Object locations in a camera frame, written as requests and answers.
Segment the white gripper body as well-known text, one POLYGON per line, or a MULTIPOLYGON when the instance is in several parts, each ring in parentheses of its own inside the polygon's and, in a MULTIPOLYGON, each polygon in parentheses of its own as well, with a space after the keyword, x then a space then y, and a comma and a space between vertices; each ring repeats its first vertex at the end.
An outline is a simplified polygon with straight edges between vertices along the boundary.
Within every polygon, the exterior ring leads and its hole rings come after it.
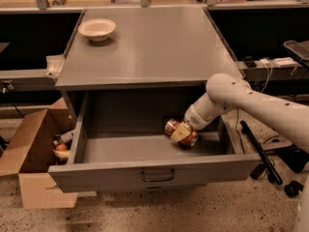
POLYGON ((183 120, 191 126, 191 128, 195 131, 200 131, 208 126, 213 117, 209 119, 203 118, 201 115, 198 114, 197 110, 195 109, 194 105, 191 105, 184 113, 183 120))

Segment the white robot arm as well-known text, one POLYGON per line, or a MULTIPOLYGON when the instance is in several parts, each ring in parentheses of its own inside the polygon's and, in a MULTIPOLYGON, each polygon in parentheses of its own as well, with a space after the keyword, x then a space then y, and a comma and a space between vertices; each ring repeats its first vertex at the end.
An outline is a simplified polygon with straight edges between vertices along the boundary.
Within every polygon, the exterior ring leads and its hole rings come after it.
POLYGON ((192 147, 197 132, 216 117, 241 109, 309 153, 309 106, 251 89, 249 83, 226 73, 209 78, 206 93, 184 113, 181 122, 169 120, 164 132, 176 143, 192 147))

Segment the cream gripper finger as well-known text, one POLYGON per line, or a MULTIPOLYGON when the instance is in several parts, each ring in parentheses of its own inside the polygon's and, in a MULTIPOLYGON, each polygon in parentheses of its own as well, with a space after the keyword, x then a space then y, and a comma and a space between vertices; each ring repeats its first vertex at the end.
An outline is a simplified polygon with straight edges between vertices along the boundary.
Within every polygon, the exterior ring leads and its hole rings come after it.
POLYGON ((174 142, 180 142, 191 134, 190 126, 185 122, 174 121, 172 123, 172 128, 174 129, 170 138, 174 142))

